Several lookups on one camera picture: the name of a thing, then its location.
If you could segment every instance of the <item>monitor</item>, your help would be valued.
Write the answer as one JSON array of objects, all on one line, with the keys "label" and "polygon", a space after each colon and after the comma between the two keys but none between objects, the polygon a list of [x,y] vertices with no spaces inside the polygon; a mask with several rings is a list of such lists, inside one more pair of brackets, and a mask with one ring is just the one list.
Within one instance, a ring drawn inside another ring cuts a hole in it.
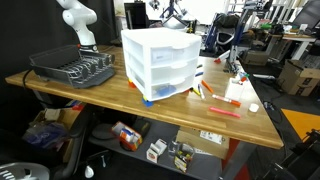
[{"label": "monitor", "polygon": [[148,28],[146,4],[142,2],[124,3],[128,29]]},{"label": "monitor", "polygon": [[301,24],[308,24],[308,29],[315,29],[320,20],[319,9],[320,1],[310,0],[293,20],[292,25],[300,26]]}]

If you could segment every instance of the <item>plastic drawer unit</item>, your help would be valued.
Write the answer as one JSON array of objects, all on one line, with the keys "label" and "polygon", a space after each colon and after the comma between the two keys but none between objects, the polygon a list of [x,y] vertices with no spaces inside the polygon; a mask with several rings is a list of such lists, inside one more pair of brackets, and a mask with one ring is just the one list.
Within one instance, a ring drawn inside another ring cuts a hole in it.
[{"label": "plastic drawer unit", "polygon": [[155,101],[193,85],[201,37],[167,28],[121,31],[126,73]]}]

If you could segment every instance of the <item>plastic container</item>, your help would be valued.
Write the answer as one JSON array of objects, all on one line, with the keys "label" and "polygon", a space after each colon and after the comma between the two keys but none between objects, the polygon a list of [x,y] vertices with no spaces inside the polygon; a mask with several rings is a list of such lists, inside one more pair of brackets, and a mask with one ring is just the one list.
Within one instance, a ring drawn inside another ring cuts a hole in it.
[{"label": "plastic container", "polygon": [[149,101],[193,85],[201,37],[167,28],[121,31],[126,73]]},{"label": "plastic container", "polygon": [[245,88],[246,83],[244,82],[243,84],[238,83],[239,80],[230,78],[228,82],[228,86],[225,92],[225,97],[239,101],[242,95],[242,92]]},{"label": "plastic container", "polygon": [[251,112],[257,112],[258,109],[259,109],[259,105],[258,104],[254,104],[254,103],[250,104],[249,110]]}]

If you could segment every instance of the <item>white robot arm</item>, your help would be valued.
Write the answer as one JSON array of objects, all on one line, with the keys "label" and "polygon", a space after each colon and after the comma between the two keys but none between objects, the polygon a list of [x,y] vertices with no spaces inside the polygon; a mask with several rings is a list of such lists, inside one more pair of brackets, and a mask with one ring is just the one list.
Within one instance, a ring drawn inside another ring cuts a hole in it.
[{"label": "white robot arm", "polygon": [[57,0],[66,10],[63,11],[63,20],[77,33],[81,50],[98,52],[94,34],[88,30],[87,25],[97,21],[96,13],[81,4],[78,0]]}]

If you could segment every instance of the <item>cardboard box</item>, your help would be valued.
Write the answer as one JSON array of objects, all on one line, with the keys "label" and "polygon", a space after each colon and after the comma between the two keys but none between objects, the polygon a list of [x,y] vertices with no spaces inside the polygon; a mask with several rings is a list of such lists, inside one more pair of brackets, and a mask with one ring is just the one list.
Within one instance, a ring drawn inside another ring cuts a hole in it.
[{"label": "cardboard box", "polygon": [[278,84],[288,94],[309,96],[319,80],[320,69],[303,68],[302,62],[287,60]]},{"label": "cardboard box", "polygon": [[[57,122],[62,123],[67,128],[67,130],[70,130],[73,122],[76,120],[80,112],[81,111],[72,110],[71,108],[61,109],[61,113]],[[40,111],[37,117],[34,119],[33,122],[31,122],[30,125],[43,121],[44,117],[45,117],[45,111],[44,110]],[[72,139],[69,139],[65,141],[62,147],[60,148],[58,153],[62,156],[64,163],[69,162],[69,159],[72,153],[72,147],[73,147],[73,141]]]},{"label": "cardboard box", "polygon": [[248,50],[244,53],[243,63],[257,66],[265,66],[268,62],[269,54],[265,51]]},{"label": "cardboard box", "polygon": [[177,134],[177,141],[188,143],[194,148],[200,149],[213,156],[225,159],[229,151],[229,137],[222,136],[222,143],[218,144],[207,139],[200,137],[201,131],[180,127]]}]

